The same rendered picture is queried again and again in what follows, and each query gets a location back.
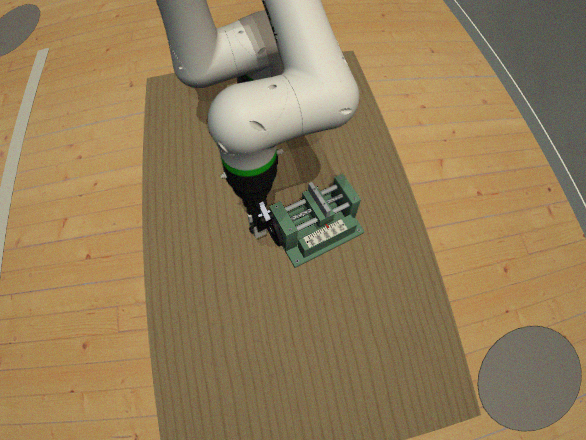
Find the green bench vise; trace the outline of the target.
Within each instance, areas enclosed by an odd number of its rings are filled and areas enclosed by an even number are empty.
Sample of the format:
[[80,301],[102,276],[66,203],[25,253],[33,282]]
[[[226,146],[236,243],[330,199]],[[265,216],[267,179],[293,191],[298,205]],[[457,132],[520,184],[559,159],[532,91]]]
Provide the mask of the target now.
[[269,206],[274,218],[267,229],[296,268],[364,233],[356,219],[360,202],[343,173],[322,191],[310,182],[302,200]]

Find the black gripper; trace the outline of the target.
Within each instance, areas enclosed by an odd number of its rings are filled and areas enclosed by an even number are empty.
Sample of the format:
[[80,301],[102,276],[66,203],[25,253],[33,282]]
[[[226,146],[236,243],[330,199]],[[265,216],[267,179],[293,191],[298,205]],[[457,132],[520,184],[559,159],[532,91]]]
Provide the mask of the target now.
[[266,229],[270,227],[271,220],[274,218],[274,214],[270,212],[270,210],[266,210],[266,198],[272,188],[272,184],[266,189],[256,193],[243,193],[232,188],[234,193],[242,199],[243,205],[247,208],[249,226],[251,225],[250,227],[253,228],[256,239],[266,234]]

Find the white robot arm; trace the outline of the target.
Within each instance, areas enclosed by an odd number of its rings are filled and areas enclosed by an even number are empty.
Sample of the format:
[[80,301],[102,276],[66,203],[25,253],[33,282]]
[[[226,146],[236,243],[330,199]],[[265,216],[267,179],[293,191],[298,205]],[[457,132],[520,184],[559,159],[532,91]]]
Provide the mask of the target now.
[[208,112],[220,177],[233,189],[266,189],[284,153],[277,145],[355,114],[359,89],[321,0],[262,0],[265,10],[219,28],[207,0],[156,1],[182,83],[205,88],[241,76]]

